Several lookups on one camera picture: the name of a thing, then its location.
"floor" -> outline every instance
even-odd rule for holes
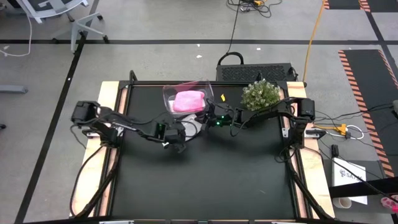
[[[91,26],[105,31],[110,44],[90,34],[77,55],[70,52],[67,42],[52,44],[50,33],[68,24],[62,16],[41,25],[32,20],[30,55],[0,54],[1,84],[29,89],[25,95],[0,94],[0,123],[8,126],[0,132],[0,223],[68,217],[73,182],[84,155],[69,132],[69,118],[78,100],[96,100],[102,81],[127,80],[132,69],[139,80],[214,80],[216,63],[228,49],[234,25],[235,12],[224,0],[89,2],[90,7],[77,7],[72,15],[101,12],[104,21],[95,20]],[[302,79],[308,40],[321,4],[285,0],[272,7],[270,19],[256,12],[239,14],[234,39],[247,41],[232,45],[231,51],[243,54],[246,63],[289,62]],[[375,34],[364,10],[324,10],[307,75],[307,95],[316,101],[318,111],[338,116],[359,110],[338,50],[379,49],[386,53],[384,44],[398,60],[398,12],[371,15],[385,42]],[[0,30],[0,49],[8,47],[12,54],[27,52],[29,24],[25,16],[0,12]],[[223,63],[236,64],[238,60],[231,57]],[[346,122],[366,129],[360,117]],[[371,143],[367,134],[363,140]],[[323,141],[338,144],[347,160],[378,161],[371,146],[336,142],[328,136]],[[45,159],[40,175],[34,173],[38,158]],[[372,171],[382,175],[378,168]],[[38,177],[37,185],[27,188],[32,176]],[[32,195],[30,203],[25,193]],[[342,220],[392,223],[389,214],[379,212],[337,208],[335,212]]]

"pink sponge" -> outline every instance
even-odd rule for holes
[[[205,104],[201,91],[181,91],[175,96],[173,110],[177,112],[197,112],[201,111]]]

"white cable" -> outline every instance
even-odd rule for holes
[[[28,14],[26,14],[26,17],[27,17],[27,20],[29,21],[29,27],[30,27],[28,51],[27,51],[26,54],[14,55],[14,54],[9,54],[9,53],[7,53],[7,52],[4,52],[4,51],[0,50],[0,52],[3,53],[6,57],[7,57],[8,55],[13,56],[13,57],[23,57],[23,56],[26,56],[26,55],[29,55],[29,54],[30,54],[30,43],[32,42],[32,23],[31,23],[31,21],[30,21],[30,18],[29,18],[29,16],[28,16]]]
[[[355,125],[347,125],[347,130],[348,130],[348,127],[353,127],[353,128],[355,128],[355,129],[357,129],[357,130],[362,134],[362,136],[359,137],[359,138],[350,137],[351,139],[360,140],[360,139],[362,139],[363,137],[365,137],[365,135],[363,134],[362,130],[361,130],[359,127],[357,127],[357,126],[355,126]],[[333,133],[330,133],[330,132],[328,132],[328,131],[326,131],[326,133],[330,134],[331,136],[336,136],[336,137],[341,137],[341,138],[345,138],[345,137],[346,137],[346,136],[342,136],[342,135],[340,135],[340,134],[333,134]]]

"chair wheel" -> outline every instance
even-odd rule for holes
[[[60,41],[59,41],[57,38],[53,38],[51,41],[52,41],[54,44],[59,44],[59,43],[60,43]]]
[[[108,39],[108,36],[107,36],[107,35],[103,36],[102,38],[104,39],[105,44],[108,44],[108,43],[109,43],[109,39]]]

